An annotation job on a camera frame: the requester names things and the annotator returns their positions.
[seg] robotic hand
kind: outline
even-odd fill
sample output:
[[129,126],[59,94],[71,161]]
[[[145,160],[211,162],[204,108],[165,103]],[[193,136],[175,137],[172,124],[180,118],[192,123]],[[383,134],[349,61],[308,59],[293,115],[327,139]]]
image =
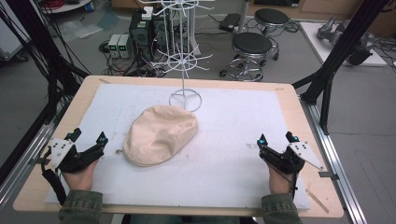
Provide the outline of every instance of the robotic hand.
[[[83,152],[77,152],[76,146],[73,143],[76,142],[80,135],[81,130],[75,129],[73,133],[68,133],[65,139],[52,139],[49,150],[41,161],[42,175],[52,186],[61,205],[63,205],[66,200],[66,193],[60,177],[56,175],[58,169],[62,172],[74,174],[86,169],[91,163],[105,154],[104,148],[108,139],[103,132],[101,132],[97,138],[96,145]],[[51,154],[51,163],[55,168],[55,173],[51,169],[45,169],[46,158]]]
[[316,166],[319,170],[322,170],[323,166],[306,142],[301,143],[299,138],[293,136],[291,132],[286,133],[286,138],[289,144],[283,153],[279,153],[268,147],[268,142],[264,134],[257,140],[257,146],[259,146],[260,149],[260,157],[266,161],[268,165],[279,171],[281,175],[292,174],[292,178],[289,182],[291,184],[291,198],[294,198],[295,190],[297,190],[297,174],[303,169],[305,161]]

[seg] sleeve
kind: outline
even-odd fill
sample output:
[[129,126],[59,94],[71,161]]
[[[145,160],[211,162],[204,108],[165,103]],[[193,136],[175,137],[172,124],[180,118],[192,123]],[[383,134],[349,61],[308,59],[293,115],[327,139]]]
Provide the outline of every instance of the sleeve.
[[266,224],[303,223],[289,194],[270,194],[262,197],[262,213]]
[[94,191],[71,190],[59,211],[61,223],[99,223],[103,194]]

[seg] power supply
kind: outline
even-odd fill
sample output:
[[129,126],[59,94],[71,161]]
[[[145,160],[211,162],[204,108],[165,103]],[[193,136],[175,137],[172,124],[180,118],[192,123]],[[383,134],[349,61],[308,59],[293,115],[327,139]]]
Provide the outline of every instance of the power supply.
[[169,10],[165,10],[165,16],[160,14],[158,16],[152,17],[152,20],[154,23],[154,33],[155,39],[157,40],[157,47],[164,50],[166,49],[166,39],[170,41],[171,24]]
[[113,58],[119,58],[119,50],[118,50],[118,44],[120,40],[121,35],[112,35],[110,38],[110,41],[108,41],[108,49],[110,50],[111,57]]
[[117,45],[121,58],[129,58],[132,54],[132,42],[129,35],[121,35],[119,44]]
[[143,21],[142,13],[142,11],[137,10],[132,16],[129,33],[131,34],[131,40],[136,42],[138,47],[149,47],[154,38],[153,22]]

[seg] beige fabric hat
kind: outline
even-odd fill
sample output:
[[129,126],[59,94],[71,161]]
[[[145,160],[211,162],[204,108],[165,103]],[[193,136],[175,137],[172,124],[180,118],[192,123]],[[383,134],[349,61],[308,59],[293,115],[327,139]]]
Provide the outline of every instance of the beige fabric hat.
[[124,141],[128,160],[150,166],[175,156],[198,131],[197,118],[174,105],[147,108],[134,121]]

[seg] black pole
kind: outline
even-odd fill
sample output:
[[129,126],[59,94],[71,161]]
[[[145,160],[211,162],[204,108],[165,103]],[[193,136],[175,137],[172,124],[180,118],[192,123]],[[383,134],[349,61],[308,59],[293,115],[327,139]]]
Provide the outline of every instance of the black pole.
[[329,134],[327,124],[332,92],[332,80],[344,60],[353,52],[355,46],[357,46],[361,40],[361,37],[388,1],[389,0],[364,0],[348,27],[335,44],[329,57],[319,70],[313,75],[292,84],[293,87],[297,89],[312,82],[308,90],[301,95],[301,99],[307,101],[311,105],[314,105],[320,94],[325,91],[320,112],[320,127],[326,134]]

